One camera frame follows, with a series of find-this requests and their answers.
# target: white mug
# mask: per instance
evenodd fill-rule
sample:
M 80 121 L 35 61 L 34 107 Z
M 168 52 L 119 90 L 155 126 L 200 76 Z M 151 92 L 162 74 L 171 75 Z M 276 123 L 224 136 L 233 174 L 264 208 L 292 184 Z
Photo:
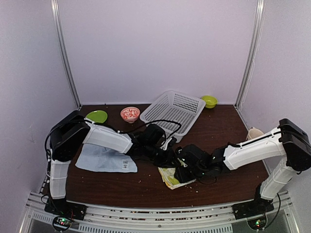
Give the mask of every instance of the white mug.
M 246 140 L 248 141 L 248 140 L 254 139 L 254 138 L 256 138 L 256 137 L 263 136 L 263 135 L 264 135 L 264 133 L 263 133 L 261 130 L 252 127 L 252 128 L 248 131 Z

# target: yellow-green bowl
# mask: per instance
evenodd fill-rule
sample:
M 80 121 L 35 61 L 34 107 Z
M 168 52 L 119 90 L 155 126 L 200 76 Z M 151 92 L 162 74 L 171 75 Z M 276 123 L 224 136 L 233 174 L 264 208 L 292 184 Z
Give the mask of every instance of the yellow-green bowl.
M 105 111 L 97 110 L 97 111 L 93 111 L 87 114 L 86 118 L 96 123 L 104 123 L 108 118 L 108 114 Z
M 206 108 L 214 108 L 218 103 L 218 100 L 213 96 L 202 96 L 201 99 L 205 101 Z

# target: white plastic basket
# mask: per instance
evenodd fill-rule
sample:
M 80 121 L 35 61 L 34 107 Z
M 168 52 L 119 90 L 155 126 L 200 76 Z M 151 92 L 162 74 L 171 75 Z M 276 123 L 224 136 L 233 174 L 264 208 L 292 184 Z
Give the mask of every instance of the white plastic basket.
M 177 142 L 185 136 L 195 123 L 205 106 L 205 101 L 184 93 L 167 91 L 153 102 L 141 115 L 140 119 L 147 123 L 153 120 L 172 120 L 180 123 L 181 128 L 174 133 Z M 168 137 L 178 125 L 168 122 L 157 122 Z

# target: red and white patterned bowl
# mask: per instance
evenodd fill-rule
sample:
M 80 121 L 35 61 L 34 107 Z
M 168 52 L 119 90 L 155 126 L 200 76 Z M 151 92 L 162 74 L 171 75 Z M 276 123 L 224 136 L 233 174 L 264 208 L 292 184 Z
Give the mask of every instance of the red and white patterned bowl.
M 121 111 L 121 117 L 128 123 L 134 123 L 140 115 L 140 110 L 136 107 L 127 107 Z

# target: table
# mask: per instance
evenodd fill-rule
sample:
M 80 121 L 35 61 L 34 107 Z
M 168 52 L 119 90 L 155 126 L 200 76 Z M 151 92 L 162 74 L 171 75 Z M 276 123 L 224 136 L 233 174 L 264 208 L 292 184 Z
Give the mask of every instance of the table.
M 107 124 L 118 130 L 130 130 L 141 125 L 138 120 L 129 124 L 122 120 L 120 111 L 130 105 L 86 105 L 83 115 L 94 110 L 108 113 Z M 149 105 L 131 105 L 143 112 Z M 195 144 L 212 153 L 215 148 L 228 142 L 239 143 L 245 140 L 247 130 L 232 105 L 217 105 L 214 109 L 204 109 L 188 134 L 178 146 Z M 120 207 L 169 208 L 203 206 L 233 201 L 248 200 L 254 197 L 258 184 L 267 177 L 262 161 L 258 161 L 228 174 L 222 174 L 214 184 L 198 182 L 170 190 L 163 182 L 157 167 L 145 161 L 136 161 L 137 173 L 92 172 L 75 166 L 78 154 L 69 166 L 67 179 L 67 199 L 90 204 Z M 212 183 L 213 178 L 205 178 Z

